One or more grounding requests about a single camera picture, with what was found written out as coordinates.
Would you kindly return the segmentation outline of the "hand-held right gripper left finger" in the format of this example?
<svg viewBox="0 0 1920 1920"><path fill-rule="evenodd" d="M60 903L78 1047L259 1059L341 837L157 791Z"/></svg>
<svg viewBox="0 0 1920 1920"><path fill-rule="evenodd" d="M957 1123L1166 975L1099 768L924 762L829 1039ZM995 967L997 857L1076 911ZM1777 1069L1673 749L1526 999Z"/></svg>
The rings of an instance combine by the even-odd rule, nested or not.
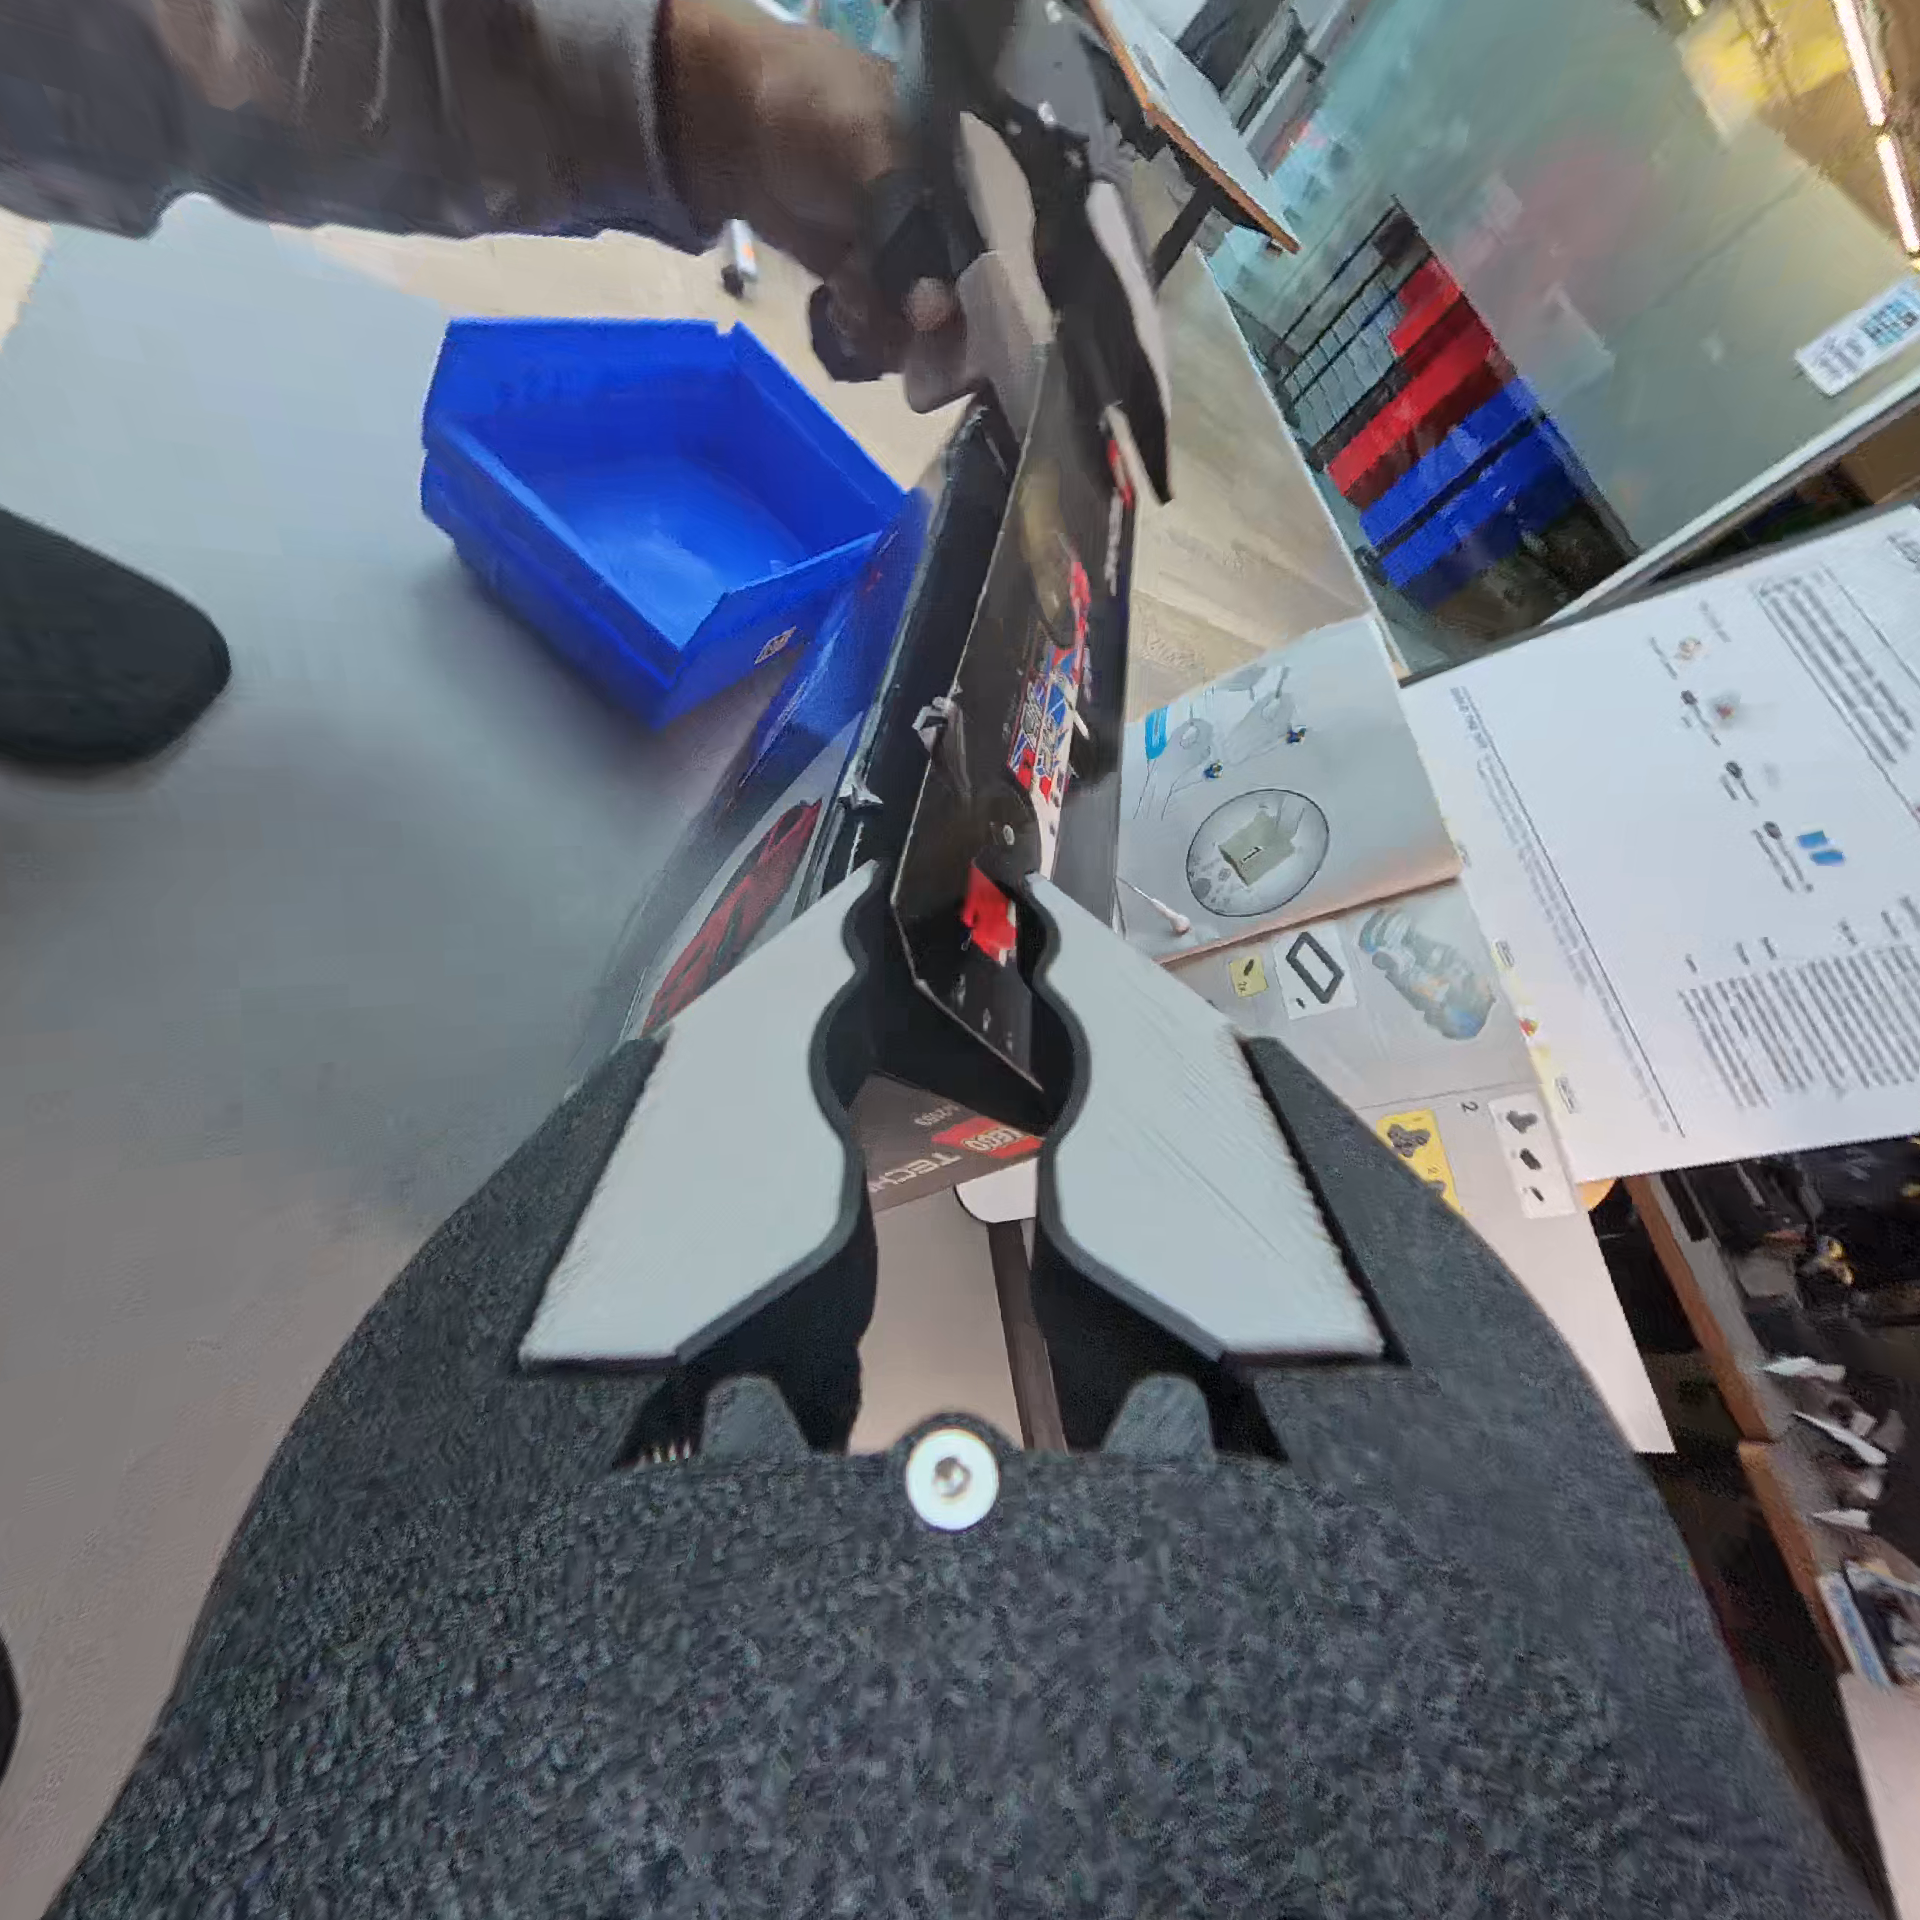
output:
<svg viewBox="0 0 1920 1920"><path fill-rule="evenodd" d="M877 911L871 863L665 1025L518 1339L523 1369L694 1360L849 1253Z"/></svg>

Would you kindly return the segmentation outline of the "blue plastic bin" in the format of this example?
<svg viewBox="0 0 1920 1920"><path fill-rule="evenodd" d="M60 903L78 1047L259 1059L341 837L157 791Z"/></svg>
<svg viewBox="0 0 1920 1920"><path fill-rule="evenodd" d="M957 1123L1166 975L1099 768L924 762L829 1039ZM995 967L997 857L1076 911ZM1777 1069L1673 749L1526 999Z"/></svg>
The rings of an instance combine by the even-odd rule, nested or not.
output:
<svg viewBox="0 0 1920 1920"><path fill-rule="evenodd" d="M662 730L806 647L908 491L746 328L454 319L421 509L487 597Z"/></svg>

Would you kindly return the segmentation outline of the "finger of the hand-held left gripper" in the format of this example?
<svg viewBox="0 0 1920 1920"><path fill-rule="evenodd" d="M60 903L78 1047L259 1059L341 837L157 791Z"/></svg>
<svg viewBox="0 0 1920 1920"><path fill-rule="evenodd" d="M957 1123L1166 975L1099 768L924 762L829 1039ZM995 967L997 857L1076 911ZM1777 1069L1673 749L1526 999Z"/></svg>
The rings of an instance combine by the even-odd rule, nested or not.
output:
<svg viewBox="0 0 1920 1920"><path fill-rule="evenodd" d="M919 416L966 395L1030 416L1054 341L1034 192L1014 151L977 114L957 117L955 140L955 176L983 249L955 277L957 319L908 348L902 399Z"/></svg>
<svg viewBox="0 0 1920 1920"><path fill-rule="evenodd" d="M1089 305L1094 309L1097 351L1127 418L1143 479L1159 503L1169 503L1170 395L1159 290L1140 253L1133 216L1110 179L1094 176L1089 183L1086 216L1093 244Z"/></svg>

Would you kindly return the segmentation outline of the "white label on glass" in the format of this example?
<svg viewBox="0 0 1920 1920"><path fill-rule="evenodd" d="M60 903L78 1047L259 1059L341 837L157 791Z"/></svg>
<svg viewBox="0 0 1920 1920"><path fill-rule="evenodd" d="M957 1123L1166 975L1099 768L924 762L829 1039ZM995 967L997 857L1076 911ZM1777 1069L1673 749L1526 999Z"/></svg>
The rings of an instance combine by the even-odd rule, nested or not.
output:
<svg viewBox="0 0 1920 1920"><path fill-rule="evenodd" d="M1827 399L1837 399L1917 341L1917 277L1911 272L1795 353Z"/></svg>

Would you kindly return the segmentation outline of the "person's left forearm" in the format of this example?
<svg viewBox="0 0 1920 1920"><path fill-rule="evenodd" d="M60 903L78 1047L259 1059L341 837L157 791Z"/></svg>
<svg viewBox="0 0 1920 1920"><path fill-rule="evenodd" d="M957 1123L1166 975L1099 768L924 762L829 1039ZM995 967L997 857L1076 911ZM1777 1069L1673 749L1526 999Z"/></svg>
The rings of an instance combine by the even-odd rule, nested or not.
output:
<svg viewBox="0 0 1920 1920"><path fill-rule="evenodd" d="M655 113L655 4L5 3L2 204L151 235L262 225L639 233L706 252Z"/></svg>

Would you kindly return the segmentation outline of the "white printed paper sheet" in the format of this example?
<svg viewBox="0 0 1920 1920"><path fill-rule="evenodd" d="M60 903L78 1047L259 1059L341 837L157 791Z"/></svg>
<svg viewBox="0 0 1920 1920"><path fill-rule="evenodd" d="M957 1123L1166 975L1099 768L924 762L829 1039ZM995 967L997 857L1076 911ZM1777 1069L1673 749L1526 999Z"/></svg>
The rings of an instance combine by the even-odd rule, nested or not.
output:
<svg viewBox="0 0 1920 1920"><path fill-rule="evenodd" d="M1915 1137L1913 503L1401 700L1578 1180Z"/></svg>

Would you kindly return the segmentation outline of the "wooden edged table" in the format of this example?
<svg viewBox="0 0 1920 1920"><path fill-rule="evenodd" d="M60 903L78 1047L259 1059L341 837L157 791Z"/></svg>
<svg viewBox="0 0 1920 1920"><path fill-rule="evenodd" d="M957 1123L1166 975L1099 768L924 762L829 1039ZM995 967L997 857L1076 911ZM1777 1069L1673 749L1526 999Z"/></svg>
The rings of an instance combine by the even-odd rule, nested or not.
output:
<svg viewBox="0 0 1920 1920"><path fill-rule="evenodd" d="M1189 183L1186 201L1151 249L1151 281L1164 285L1210 217L1259 233L1270 249L1299 253L1301 243L1270 205L1257 161L1198 66L1138 4L1089 3L1089 13L1133 100L1131 124L1146 133L1143 151L1170 148Z"/></svg>
<svg viewBox="0 0 1920 1920"><path fill-rule="evenodd" d="M1795 1436L1786 1399L1762 1377L1767 1354L1709 1253L1686 1247L1657 1176L1603 1185L1596 1221L1615 1287L1657 1337L1659 1383L1706 1420L1735 1457L1737 1491L1837 1674L1861 1690L1915 1704L1915 1377L1886 1362L1846 1368L1861 1402L1903 1415L1903 1451L1866 1536L1827 1530L1827 1493L1810 1440Z"/></svg>

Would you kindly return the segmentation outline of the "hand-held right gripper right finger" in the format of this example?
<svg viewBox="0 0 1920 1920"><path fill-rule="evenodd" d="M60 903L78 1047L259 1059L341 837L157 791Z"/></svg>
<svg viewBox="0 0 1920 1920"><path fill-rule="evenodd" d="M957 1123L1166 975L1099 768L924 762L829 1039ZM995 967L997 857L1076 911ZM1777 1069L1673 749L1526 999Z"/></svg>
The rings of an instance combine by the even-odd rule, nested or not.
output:
<svg viewBox="0 0 1920 1920"><path fill-rule="evenodd" d="M1027 895L1044 929L1035 992L1068 1043L1039 1156L1049 1243L1205 1360L1382 1359L1231 1023L1057 882Z"/></svg>

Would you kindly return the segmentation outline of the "person's left hand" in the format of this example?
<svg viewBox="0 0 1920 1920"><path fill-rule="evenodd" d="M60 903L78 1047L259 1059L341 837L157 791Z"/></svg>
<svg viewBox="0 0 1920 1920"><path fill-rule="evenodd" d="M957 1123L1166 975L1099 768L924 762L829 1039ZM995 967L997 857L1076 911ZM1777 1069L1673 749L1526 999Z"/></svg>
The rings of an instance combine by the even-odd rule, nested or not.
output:
<svg viewBox="0 0 1920 1920"><path fill-rule="evenodd" d="M852 353L897 373L948 324L941 279L884 296L865 244L871 189L914 159L890 65L757 4L671 3L655 23L655 111L687 216L743 221L795 260Z"/></svg>

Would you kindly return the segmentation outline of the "pile of black gear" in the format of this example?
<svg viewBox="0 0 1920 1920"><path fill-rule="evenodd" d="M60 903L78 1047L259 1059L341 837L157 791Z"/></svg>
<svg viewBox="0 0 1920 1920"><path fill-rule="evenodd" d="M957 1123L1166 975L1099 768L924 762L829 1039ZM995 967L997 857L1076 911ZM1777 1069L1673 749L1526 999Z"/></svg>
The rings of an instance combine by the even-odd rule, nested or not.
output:
<svg viewBox="0 0 1920 1920"><path fill-rule="evenodd" d="M1686 1247L1772 1359L1915 1377L1917 1141L1810 1148L1657 1176Z"/></svg>

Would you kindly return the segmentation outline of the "small white plastic parts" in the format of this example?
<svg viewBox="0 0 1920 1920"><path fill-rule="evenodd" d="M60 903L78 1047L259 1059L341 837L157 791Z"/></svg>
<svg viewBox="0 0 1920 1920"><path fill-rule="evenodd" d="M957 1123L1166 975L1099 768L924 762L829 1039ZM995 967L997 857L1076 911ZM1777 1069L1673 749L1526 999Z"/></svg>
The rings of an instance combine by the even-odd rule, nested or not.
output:
<svg viewBox="0 0 1920 1920"><path fill-rule="evenodd" d="M1783 1396L1791 1433L1814 1449L1827 1489L1814 1520L1836 1532L1873 1532L1890 1464L1903 1451L1903 1415L1861 1402L1837 1360L1777 1354L1762 1360L1759 1372Z"/></svg>

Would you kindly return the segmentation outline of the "grey instruction booklet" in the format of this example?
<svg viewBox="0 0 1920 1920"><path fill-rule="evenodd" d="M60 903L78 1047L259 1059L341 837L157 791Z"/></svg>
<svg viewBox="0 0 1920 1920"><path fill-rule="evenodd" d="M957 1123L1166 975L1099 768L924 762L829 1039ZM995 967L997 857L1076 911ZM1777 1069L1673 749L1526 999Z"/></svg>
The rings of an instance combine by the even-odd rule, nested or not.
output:
<svg viewBox="0 0 1920 1920"><path fill-rule="evenodd" d="M1673 1451L1374 617L1127 728L1114 917L1355 1111L1499 1253L1623 1437Z"/></svg>

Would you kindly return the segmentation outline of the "black printed toy car box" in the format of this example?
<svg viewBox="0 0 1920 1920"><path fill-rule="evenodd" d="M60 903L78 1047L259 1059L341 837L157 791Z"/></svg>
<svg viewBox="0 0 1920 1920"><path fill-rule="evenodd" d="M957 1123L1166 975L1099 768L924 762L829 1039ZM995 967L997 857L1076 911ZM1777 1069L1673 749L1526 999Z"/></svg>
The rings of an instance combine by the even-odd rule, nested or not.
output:
<svg viewBox="0 0 1920 1920"><path fill-rule="evenodd" d="M1063 353L1019 448L973 405L639 903L623 1039L877 869L876 1212L1035 1160L1058 1108L1029 885L1114 907L1137 496Z"/></svg>

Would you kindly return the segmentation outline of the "stack of coloured plastic crates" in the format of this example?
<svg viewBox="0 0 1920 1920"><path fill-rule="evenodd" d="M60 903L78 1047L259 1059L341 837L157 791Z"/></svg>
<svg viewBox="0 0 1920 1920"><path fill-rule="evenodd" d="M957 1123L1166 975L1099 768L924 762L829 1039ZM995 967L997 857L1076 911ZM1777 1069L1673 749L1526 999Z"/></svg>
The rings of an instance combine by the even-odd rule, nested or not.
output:
<svg viewBox="0 0 1920 1920"><path fill-rule="evenodd" d="M1303 283L1262 373L1385 611L1501 640L1629 559L1547 401L1399 201Z"/></svg>

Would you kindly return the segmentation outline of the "black rough object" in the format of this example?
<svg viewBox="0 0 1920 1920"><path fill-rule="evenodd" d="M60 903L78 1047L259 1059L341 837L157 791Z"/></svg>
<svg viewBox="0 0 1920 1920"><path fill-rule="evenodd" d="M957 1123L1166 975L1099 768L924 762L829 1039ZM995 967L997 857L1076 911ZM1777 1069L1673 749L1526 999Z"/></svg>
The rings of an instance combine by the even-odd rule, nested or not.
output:
<svg viewBox="0 0 1920 1920"><path fill-rule="evenodd" d="M2 762L102 778L166 755L225 695L230 655L172 588L2 515Z"/></svg>

